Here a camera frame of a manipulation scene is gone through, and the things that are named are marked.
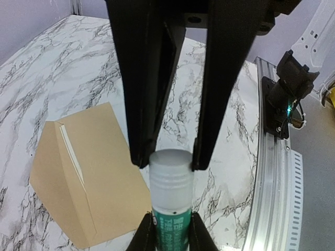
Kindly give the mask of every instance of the box flap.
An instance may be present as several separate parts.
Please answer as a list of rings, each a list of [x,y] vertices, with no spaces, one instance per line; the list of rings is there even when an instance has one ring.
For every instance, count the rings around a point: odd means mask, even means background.
[[[53,219],[73,243],[88,246],[66,181],[56,131],[59,125],[46,122],[37,147],[30,183]]]
[[[96,229],[92,239],[88,237],[88,232],[90,236],[92,234],[92,226],[85,224],[87,213],[81,214],[82,206],[77,203],[77,199],[82,199],[83,195],[78,196],[77,191],[70,190],[90,246],[135,230],[145,213],[151,210],[150,193],[139,168],[131,163],[128,145],[111,105],[96,106],[58,122],[65,125],[83,173],[87,201]],[[66,175],[68,183],[76,180],[75,188],[79,189],[80,180],[73,165],[63,167],[69,173]]]

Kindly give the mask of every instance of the white marble tabletop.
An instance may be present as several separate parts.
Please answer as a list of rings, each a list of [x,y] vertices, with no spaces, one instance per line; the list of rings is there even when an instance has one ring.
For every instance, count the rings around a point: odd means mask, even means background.
[[[185,39],[159,149],[193,149],[204,59],[205,45]],[[121,76],[106,19],[63,19],[0,66],[0,250],[77,250],[34,193],[29,173],[46,120],[108,101],[127,137]],[[240,250],[247,232],[258,115],[257,70],[246,62],[210,167],[195,174],[193,210],[220,250]],[[147,170],[142,174],[149,185]],[[133,234],[88,250],[123,251]]]

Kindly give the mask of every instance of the tan cardboard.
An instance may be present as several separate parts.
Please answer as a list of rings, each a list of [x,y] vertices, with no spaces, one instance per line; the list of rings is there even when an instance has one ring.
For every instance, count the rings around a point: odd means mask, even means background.
[[[30,183],[78,248],[135,230],[151,210],[109,103],[46,122]]]

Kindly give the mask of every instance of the yellow object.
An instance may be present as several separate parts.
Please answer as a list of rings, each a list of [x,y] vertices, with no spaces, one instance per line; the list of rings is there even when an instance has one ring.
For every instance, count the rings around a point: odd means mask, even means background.
[[[331,99],[331,102],[333,103],[333,106],[335,107],[335,88],[330,90],[331,93],[329,94],[329,98]]]

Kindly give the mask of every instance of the black bracket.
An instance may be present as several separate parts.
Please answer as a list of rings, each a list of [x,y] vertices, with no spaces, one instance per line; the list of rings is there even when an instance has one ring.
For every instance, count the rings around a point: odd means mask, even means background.
[[[310,73],[309,68],[287,51],[277,67],[280,79],[274,82],[262,78],[264,131],[280,139],[288,139],[288,123],[300,100],[313,90],[313,81],[319,72]]]

